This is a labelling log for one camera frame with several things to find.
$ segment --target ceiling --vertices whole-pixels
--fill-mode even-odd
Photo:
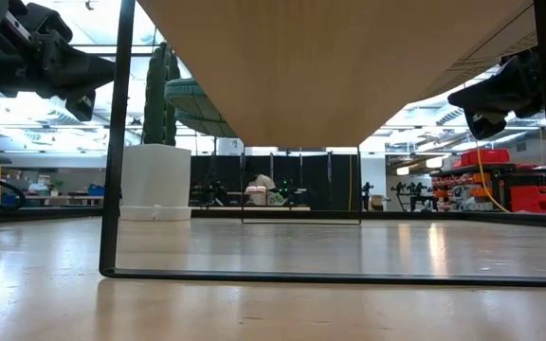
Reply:
[[[57,10],[73,30],[71,44],[90,53],[111,56],[117,40],[119,0],[37,0],[40,5]],[[140,143],[144,107],[145,79],[149,65],[148,55],[154,44],[161,42],[161,35],[142,8],[136,4],[131,78],[128,96],[129,126],[126,145]],[[190,71],[180,64],[181,77],[189,78]],[[468,81],[461,87],[485,80],[498,71],[495,66]],[[361,146],[366,153],[386,153],[392,165],[403,165],[410,161],[407,154],[448,154],[473,148],[473,139],[468,132],[462,110],[447,103],[452,91],[431,99],[408,104],[387,124]],[[10,151],[106,151],[108,144],[107,124],[111,116],[113,84],[97,90],[96,109],[92,122],[79,122],[65,109],[59,99],[41,99],[35,94],[21,93],[17,99],[0,96],[0,136],[15,141]],[[544,125],[543,116],[527,120],[508,118],[509,129],[496,136],[499,143],[524,138],[526,133]],[[178,144],[192,149],[194,153],[211,153],[213,138],[203,136],[179,125]]]

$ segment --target floor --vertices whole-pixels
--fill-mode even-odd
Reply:
[[[385,222],[360,232],[194,221],[160,231],[147,245],[144,227],[121,227],[120,261],[346,272],[358,270],[355,263],[362,271],[382,266],[372,256],[394,272],[546,276],[546,228]],[[546,340],[546,289],[104,279],[97,271],[99,234],[98,219],[0,225],[0,340]],[[174,234],[184,239],[166,240]],[[272,236],[274,242],[265,240]],[[335,238],[342,242],[335,245]],[[357,256],[343,256],[358,241]],[[318,260],[324,245],[335,256]],[[183,250],[190,252],[181,260]],[[283,260],[256,261],[282,251]],[[468,262],[470,256],[479,259]],[[394,265],[403,260],[410,265]]]

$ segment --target white planter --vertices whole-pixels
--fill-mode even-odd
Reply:
[[[191,218],[191,151],[148,144],[123,153],[120,208],[125,221],[186,221]]]

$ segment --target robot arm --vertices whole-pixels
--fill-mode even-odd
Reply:
[[[72,37],[55,10],[0,0],[0,92],[57,96],[78,120],[91,120],[96,89],[113,80],[115,64],[71,47]]]

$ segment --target cactus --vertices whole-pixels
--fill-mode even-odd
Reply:
[[[162,143],[175,146],[175,108],[164,99],[166,82],[180,78],[178,60],[172,48],[161,43],[149,60],[144,106],[144,143]]]

